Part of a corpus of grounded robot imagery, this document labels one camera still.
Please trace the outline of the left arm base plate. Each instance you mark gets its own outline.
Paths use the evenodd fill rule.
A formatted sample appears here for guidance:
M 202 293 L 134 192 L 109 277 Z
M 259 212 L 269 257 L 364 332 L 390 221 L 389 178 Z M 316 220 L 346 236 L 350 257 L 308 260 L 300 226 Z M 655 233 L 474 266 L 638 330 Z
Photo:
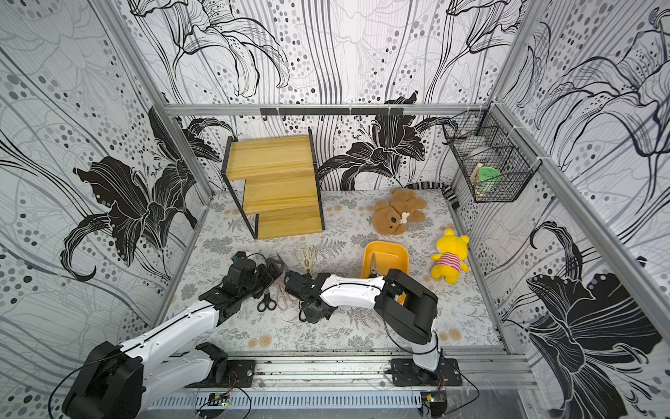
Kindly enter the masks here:
M 232 389 L 233 387 L 249 389 L 255 373 L 255 360 L 218 361 L 205 379 L 188 385 L 187 389 Z

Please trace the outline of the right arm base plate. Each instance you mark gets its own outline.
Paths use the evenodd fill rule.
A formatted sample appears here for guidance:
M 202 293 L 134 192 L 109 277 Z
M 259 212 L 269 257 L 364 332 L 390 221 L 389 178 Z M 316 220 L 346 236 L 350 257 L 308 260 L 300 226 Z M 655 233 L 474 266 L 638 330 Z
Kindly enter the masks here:
M 419 368 L 410 359 L 392 359 L 387 373 L 396 387 L 444 387 L 462 386 L 462 376 L 456 359 L 441 358 L 434 372 Z

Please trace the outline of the beige kitchen scissors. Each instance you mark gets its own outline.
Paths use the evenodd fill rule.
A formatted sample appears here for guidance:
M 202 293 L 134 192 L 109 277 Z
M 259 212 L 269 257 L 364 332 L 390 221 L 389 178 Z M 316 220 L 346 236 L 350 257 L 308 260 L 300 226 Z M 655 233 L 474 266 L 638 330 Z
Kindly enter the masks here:
M 294 257 L 302 266 L 306 273 L 312 273 L 314 270 L 314 263 L 317 258 L 317 250 L 313 245 L 298 248 L 294 251 Z

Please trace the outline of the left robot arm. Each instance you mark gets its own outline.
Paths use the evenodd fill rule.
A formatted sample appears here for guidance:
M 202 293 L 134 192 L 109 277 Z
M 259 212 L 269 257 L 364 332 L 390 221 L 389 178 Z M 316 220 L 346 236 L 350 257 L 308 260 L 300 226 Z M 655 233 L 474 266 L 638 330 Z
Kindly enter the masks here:
M 159 326 L 121 344 L 105 341 L 73 371 L 75 381 L 61 404 L 69 418 L 135 418 L 146 407 L 191 385 L 232 389 L 244 372 L 229 368 L 228 354 L 205 342 L 186 345 L 260 298 L 284 273 L 284 261 L 237 258 L 222 282 Z

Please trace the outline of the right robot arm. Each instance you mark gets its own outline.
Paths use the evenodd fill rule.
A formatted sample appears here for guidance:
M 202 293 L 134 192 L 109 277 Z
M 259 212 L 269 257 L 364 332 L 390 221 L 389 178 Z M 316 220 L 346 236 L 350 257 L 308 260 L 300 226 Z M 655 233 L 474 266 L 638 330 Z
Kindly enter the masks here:
M 434 323 L 437 296 L 408 274 L 391 269 L 385 276 L 350 279 L 322 272 L 314 279 L 287 272 L 284 288 L 300 301 L 306 322 L 316 324 L 328 319 L 340 307 L 358 307 L 376 312 L 386 331 L 395 331 L 410 342 L 410 354 L 417 368 L 431 373 L 438 370 L 441 349 Z

